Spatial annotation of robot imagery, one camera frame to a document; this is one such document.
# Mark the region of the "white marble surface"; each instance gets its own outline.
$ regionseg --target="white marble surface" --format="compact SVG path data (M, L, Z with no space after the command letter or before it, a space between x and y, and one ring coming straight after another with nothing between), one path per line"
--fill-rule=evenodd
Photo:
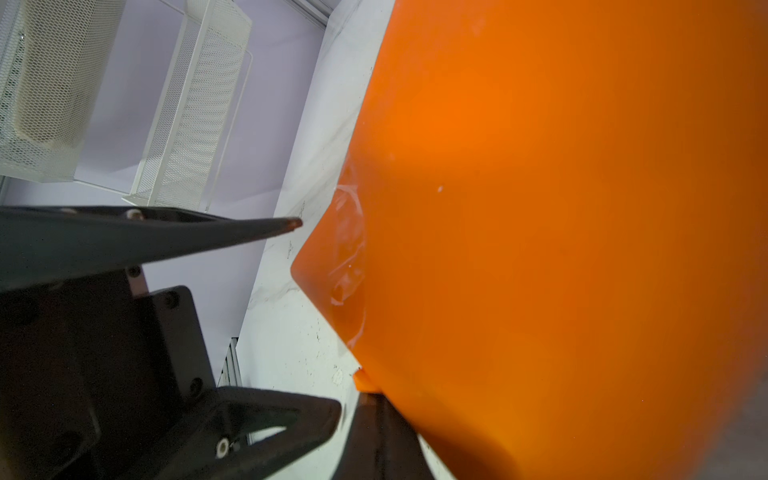
M275 217L301 217L304 227L267 241L237 344L246 386L331 397L343 405L333 438L273 478L329 478L356 406L352 375L359 365L293 282L290 266L336 189L393 5L342 0L330 17L275 209Z

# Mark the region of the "white wall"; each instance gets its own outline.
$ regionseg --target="white wall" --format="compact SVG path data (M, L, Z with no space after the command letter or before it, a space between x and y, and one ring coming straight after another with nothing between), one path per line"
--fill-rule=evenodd
M253 68L210 212L272 217L323 31L283 0L237 3L253 21ZM75 175L79 180L130 189L180 24L180 14L156 0L127 0ZM124 204L118 195L79 184L16 179L5 203ZM262 250L263 242L256 242L145 267L151 290L192 290L216 374L230 337L239 335Z

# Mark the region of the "white mesh basket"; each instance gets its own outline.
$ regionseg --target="white mesh basket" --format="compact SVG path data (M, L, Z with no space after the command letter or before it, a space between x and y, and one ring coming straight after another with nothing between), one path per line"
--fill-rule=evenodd
M8 0L0 19L0 175L70 181L125 0Z
M187 0L126 201L197 210L243 65L251 20L232 0Z

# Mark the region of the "orange plastic sheet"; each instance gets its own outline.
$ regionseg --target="orange plastic sheet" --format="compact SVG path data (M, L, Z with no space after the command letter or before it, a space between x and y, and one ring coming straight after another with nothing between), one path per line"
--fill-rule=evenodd
M293 276L458 478L686 478L768 354L768 4L398 0Z

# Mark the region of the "wire basket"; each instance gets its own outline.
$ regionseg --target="wire basket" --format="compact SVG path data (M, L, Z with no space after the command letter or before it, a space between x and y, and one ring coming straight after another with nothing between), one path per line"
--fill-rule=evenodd
M125 0L8 0L0 175L72 181Z
M197 210L243 66L251 20L231 0L187 0L131 193L139 206Z

